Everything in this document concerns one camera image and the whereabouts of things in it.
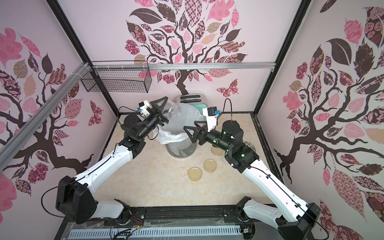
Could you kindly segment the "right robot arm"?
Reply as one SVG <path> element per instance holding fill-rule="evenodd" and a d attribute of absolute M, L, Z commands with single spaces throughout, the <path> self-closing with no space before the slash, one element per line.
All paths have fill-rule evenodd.
<path fill-rule="evenodd" d="M 285 240 L 307 239 L 318 224 L 321 208 L 298 197 L 266 167 L 260 156 L 243 142 L 244 131 L 238 122 L 225 121 L 221 131 L 209 129 L 205 121 L 194 124 L 184 127 L 193 143 L 209 143 L 223 150 L 229 165 L 252 180 L 274 203 L 271 207 L 244 198 L 240 208 L 247 218 L 275 228 Z"/>

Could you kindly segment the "glass jar beige lid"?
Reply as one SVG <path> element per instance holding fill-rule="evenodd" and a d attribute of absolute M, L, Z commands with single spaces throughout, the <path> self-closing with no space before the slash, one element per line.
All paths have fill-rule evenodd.
<path fill-rule="evenodd" d="M 173 121 L 180 116 L 181 111 L 182 109 L 179 104 L 167 101 L 164 109 L 164 115 L 168 120 Z"/>

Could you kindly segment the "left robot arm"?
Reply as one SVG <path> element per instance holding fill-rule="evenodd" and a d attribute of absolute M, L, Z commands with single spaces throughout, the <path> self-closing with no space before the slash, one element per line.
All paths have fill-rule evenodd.
<path fill-rule="evenodd" d="M 145 138 L 156 127 L 169 122 L 164 110 L 168 97 L 139 104 L 139 114 L 126 116 L 121 125 L 124 138 L 116 144 L 114 150 L 90 169 L 76 175 L 65 176 L 56 187 L 56 209 L 76 224 L 90 219 L 113 219 L 122 224 L 130 220 L 129 206 L 116 199 L 114 202 L 97 201 L 94 193 L 115 171 L 137 157 L 146 145 Z"/>

